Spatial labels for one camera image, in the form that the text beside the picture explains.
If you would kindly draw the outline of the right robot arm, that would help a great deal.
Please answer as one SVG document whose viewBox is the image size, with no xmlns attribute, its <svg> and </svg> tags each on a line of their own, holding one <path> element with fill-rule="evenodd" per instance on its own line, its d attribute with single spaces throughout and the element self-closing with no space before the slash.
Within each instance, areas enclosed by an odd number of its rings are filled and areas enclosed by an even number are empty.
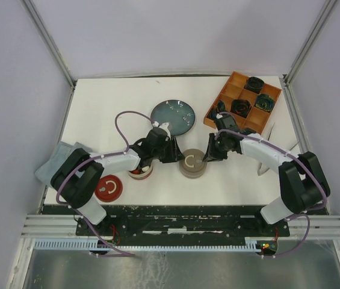
<svg viewBox="0 0 340 289">
<path fill-rule="evenodd" d="M 204 162 L 223 161 L 229 151 L 266 165 L 279 176 L 280 196 L 260 210 L 253 221 L 259 235 L 268 235 L 275 223 L 327 205 L 330 189 L 318 158 L 312 152 L 293 154 L 257 133 L 221 129 L 209 134 Z"/>
</svg>

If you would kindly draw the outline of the beige lunch box lid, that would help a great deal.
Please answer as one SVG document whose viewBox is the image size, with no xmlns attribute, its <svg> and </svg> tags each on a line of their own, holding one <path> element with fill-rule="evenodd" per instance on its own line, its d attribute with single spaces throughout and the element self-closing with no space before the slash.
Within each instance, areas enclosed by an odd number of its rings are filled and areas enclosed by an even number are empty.
<svg viewBox="0 0 340 289">
<path fill-rule="evenodd" d="M 203 161 L 205 154 L 198 149 L 187 149 L 183 152 L 184 159 L 179 163 L 180 170 L 188 174 L 204 173 L 207 163 Z"/>
</svg>

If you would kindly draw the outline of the blue ceramic food plate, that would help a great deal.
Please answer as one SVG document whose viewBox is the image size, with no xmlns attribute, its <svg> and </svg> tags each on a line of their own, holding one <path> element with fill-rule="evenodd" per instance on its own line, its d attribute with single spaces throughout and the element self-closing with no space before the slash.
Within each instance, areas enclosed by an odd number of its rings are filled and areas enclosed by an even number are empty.
<svg viewBox="0 0 340 289">
<path fill-rule="evenodd" d="M 196 121 L 196 115 L 190 105 L 184 101 L 170 99 L 160 102 L 150 114 L 152 122 L 169 123 L 171 136 L 187 133 Z"/>
</svg>

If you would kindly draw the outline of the wooden compartment tray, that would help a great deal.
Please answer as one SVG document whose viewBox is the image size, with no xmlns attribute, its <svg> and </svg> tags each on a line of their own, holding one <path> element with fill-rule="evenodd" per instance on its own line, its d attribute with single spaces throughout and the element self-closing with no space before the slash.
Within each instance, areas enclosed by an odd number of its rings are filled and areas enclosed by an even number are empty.
<svg viewBox="0 0 340 289">
<path fill-rule="evenodd" d="M 240 129 L 250 128 L 261 134 L 281 92 L 282 89 L 263 79 L 232 72 L 206 113 L 203 124 L 215 128 L 214 113 L 227 111 Z"/>
</svg>

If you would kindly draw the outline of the metal tongs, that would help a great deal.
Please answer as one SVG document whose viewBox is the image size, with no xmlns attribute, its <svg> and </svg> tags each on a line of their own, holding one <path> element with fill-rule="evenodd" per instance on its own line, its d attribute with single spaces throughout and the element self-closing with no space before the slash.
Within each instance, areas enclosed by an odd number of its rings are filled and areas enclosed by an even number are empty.
<svg viewBox="0 0 340 289">
<path fill-rule="evenodd" d="M 270 141 L 271 136 L 273 135 L 275 123 L 271 126 L 270 131 L 267 136 L 267 141 Z M 289 151 L 294 150 L 298 146 L 298 141 L 293 142 L 293 144 L 288 148 Z M 263 163 L 258 164 L 257 174 L 258 176 L 264 175 L 266 172 L 269 171 L 269 167 L 264 165 Z"/>
</svg>

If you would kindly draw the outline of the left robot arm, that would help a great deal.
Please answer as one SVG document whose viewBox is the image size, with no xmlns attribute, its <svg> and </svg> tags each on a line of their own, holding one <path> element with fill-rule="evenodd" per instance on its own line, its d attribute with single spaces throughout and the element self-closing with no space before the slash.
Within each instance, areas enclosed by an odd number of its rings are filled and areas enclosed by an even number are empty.
<svg viewBox="0 0 340 289">
<path fill-rule="evenodd" d="M 176 138 L 167 129 L 156 127 L 125 151 L 101 155 L 75 149 L 51 178 L 51 186 L 57 191 L 57 200 L 62 197 L 89 222 L 92 231 L 103 235 L 110 229 L 110 220 L 94 197 L 101 177 L 122 171 L 149 170 L 154 160 L 177 163 L 184 158 Z"/>
</svg>

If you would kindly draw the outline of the beige lunch box bowl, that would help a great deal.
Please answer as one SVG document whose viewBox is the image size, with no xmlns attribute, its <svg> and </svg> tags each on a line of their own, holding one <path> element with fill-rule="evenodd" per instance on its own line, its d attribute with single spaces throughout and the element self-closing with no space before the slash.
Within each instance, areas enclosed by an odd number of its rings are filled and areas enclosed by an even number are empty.
<svg viewBox="0 0 340 289">
<path fill-rule="evenodd" d="M 183 168 L 180 168 L 180 171 L 181 171 L 181 174 L 183 174 L 184 177 L 186 177 L 188 179 L 200 178 L 205 173 L 205 169 L 194 172 L 194 171 L 189 171 L 189 170 L 185 170 Z"/>
</svg>

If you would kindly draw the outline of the red steel lunch bowl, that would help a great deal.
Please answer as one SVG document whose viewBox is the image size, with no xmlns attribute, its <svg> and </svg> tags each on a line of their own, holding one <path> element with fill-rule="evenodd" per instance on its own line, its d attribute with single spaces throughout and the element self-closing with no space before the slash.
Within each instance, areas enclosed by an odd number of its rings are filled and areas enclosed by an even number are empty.
<svg viewBox="0 0 340 289">
<path fill-rule="evenodd" d="M 143 174 L 141 174 L 141 169 L 135 169 L 135 170 L 132 170 L 132 171 L 128 171 L 128 175 L 134 179 L 134 180 L 143 180 L 143 179 L 146 179 L 148 178 L 151 173 L 152 173 L 152 170 L 153 170 L 153 164 L 151 166 L 146 166 L 146 167 L 149 167 L 149 170 Z"/>
</svg>

